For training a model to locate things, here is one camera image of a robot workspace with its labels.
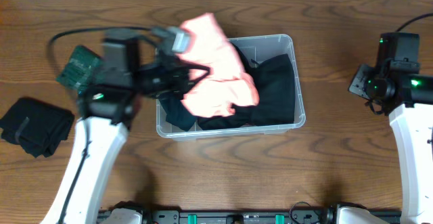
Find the dark navy cloth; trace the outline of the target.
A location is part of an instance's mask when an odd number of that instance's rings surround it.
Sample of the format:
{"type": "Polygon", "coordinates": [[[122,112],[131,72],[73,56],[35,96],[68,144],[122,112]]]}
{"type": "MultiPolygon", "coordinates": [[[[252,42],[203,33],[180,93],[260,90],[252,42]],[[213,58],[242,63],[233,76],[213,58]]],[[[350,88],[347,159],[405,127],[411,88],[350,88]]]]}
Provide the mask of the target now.
{"type": "Polygon", "coordinates": [[[179,127],[182,131],[190,130],[196,123],[197,117],[191,114],[181,100],[172,93],[164,93],[159,102],[166,112],[166,122],[179,127]]]}

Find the pink shirt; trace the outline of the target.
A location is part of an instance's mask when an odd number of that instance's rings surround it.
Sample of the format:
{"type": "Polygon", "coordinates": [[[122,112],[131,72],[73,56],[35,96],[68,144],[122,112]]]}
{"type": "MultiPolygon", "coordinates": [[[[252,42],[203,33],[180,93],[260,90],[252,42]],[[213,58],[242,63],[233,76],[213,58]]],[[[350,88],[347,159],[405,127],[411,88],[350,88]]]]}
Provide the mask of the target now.
{"type": "Polygon", "coordinates": [[[180,60],[206,66],[210,74],[183,96],[181,103],[194,116],[232,116],[233,105],[256,106],[258,91],[245,71],[235,47],[229,42],[212,13],[184,21],[181,25],[191,35],[191,45],[180,60]]]}

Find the black garment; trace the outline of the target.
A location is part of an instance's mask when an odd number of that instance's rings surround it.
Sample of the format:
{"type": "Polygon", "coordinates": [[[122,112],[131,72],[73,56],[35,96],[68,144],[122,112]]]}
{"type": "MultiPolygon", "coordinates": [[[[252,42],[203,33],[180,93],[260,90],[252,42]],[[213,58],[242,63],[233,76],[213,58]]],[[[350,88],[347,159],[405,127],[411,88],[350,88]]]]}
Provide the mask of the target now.
{"type": "Polygon", "coordinates": [[[245,125],[269,126],[292,124],[295,111],[295,76],[288,54],[277,55],[258,63],[247,60],[240,49],[236,49],[246,72],[253,78],[258,91],[256,106],[233,105],[233,116],[199,118],[198,126],[203,130],[232,129],[245,125]]]}

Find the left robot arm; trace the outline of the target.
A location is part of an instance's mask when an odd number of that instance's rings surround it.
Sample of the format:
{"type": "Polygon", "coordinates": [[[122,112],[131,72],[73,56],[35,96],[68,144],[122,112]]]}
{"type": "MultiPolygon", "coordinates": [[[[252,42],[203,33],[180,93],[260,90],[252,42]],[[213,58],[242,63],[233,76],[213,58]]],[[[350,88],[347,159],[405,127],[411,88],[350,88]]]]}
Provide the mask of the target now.
{"type": "Polygon", "coordinates": [[[78,96],[81,118],[72,153],[44,223],[95,223],[141,97],[182,97],[204,79],[191,80],[190,70],[209,75],[208,67],[178,57],[191,47],[191,33],[174,26],[150,31],[159,43],[139,34],[137,27],[105,28],[102,63],[90,71],[86,89],[78,96]]]}

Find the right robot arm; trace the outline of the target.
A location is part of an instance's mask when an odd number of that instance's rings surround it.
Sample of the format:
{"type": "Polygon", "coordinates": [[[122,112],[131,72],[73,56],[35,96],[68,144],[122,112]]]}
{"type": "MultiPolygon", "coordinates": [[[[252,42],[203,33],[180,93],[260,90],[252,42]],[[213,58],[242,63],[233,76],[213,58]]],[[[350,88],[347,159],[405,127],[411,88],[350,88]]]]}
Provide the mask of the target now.
{"type": "Polygon", "coordinates": [[[360,65],[348,88],[389,119],[401,171],[401,223],[432,222],[432,77],[419,73],[418,53],[418,34],[383,33],[375,66],[360,65]]]}

